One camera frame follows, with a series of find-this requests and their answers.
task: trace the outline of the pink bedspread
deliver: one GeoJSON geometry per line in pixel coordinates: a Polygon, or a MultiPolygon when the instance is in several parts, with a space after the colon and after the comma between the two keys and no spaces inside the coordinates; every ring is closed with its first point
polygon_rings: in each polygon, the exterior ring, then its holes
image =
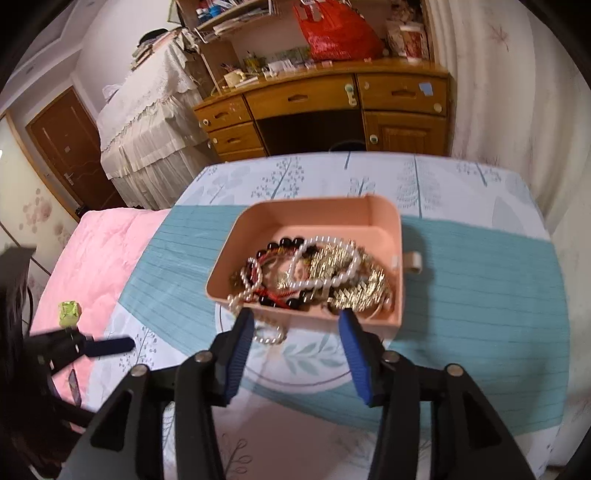
{"type": "MultiPolygon", "coordinates": [[[[82,307],[80,331],[102,337],[135,264],[168,212],[116,208],[85,214],[53,269],[31,332],[58,328],[58,304],[75,300],[82,307]]],[[[84,398],[92,361],[82,357],[74,367],[84,398]]],[[[65,368],[53,380],[60,395],[71,400],[69,373],[65,368]]]]}

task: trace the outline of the metal bolt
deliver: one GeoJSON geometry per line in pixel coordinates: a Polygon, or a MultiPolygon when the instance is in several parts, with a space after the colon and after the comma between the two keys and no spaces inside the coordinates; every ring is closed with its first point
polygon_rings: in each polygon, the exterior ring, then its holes
{"type": "Polygon", "coordinates": [[[447,373],[452,377],[461,377],[464,374],[464,369],[460,365],[451,364],[447,367],[447,373]]]}
{"type": "Polygon", "coordinates": [[[205,363],[212,361],[213,354],[209,350],[201,350],[195,354],[195,361],[205,363]]]}
{"type": "Polygon", "coordinates": [[[398,360],[400,360],[400,354],[393,350],[386,350],[382,355],[382,359],[386,363],[395,364],[396,362],[398,362],[398,360]]]}
{"type": "Polygon", "coordinates": [[[138,365],[135,365],[131,369],[131,376],[132,377],[141,377],[142,375],[145,375],[147,372],[148,372],[148,367],[146,367],[144,364],[138,364],[138,365]]]}

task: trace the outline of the teal tablecloth stripe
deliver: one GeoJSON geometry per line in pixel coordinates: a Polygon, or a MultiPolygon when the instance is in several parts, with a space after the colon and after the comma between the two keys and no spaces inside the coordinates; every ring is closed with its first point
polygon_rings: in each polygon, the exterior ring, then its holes
{"type": "MultiPolygon", "coordinates": [[[[190,355],[215,337],[205,284],[245,206],[175,206],[137,263],[119,302],[190,355]]],[[[402,219],[406,251],[424,271],[406,277],[404,323],[391,348],[419,365],[462,364],[513,434],[559,424],[569,371],[569,323],[554,247],[539,239],[446,220],[402,219]]],[[[314,394],[243,386],[340,424],[375,429],[351,383],[314,394]]],[[[428,412],[423,411],[427,419],[428,412]]]]}

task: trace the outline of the pink tray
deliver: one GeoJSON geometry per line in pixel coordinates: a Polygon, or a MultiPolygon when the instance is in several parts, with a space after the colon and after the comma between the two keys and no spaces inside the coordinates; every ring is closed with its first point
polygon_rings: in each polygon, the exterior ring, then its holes
{"type": "MultiPolygon", "coordinates": [[[[354,240],[385,268],[394,289],[394,308],[368,319],[359,315],[366,330],[393,338],[402,324],[404,284],[402,276],[402,235],[398,209],[377,195],[297,200],[270,200],[247,208],[236,219],[209,276],[207,295],[227,306],[232,293],[229,277],[245,265],[257,250],[282,237],[309,238],[330,235],[354,240]]],[[[255,318],[273,320],[286,327],[336,331],[335,315],[326,308],[308,311],[264,307],[246,303],[255,318]]]]}

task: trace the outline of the brown door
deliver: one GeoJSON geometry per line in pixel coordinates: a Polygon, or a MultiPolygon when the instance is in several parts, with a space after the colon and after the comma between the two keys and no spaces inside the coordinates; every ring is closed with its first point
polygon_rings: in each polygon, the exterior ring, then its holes
{"type": "Polygon", "coordinates": [[[125,206],[100,166],[99,132],[72,87],[45,107],[27,132],[77,201],[92,210],[125,206]]]}
{"type": "Polygon", "coordinates": [[[446,154],[447,121],[434,115],[364,112],[368,151],[446,154]]]}

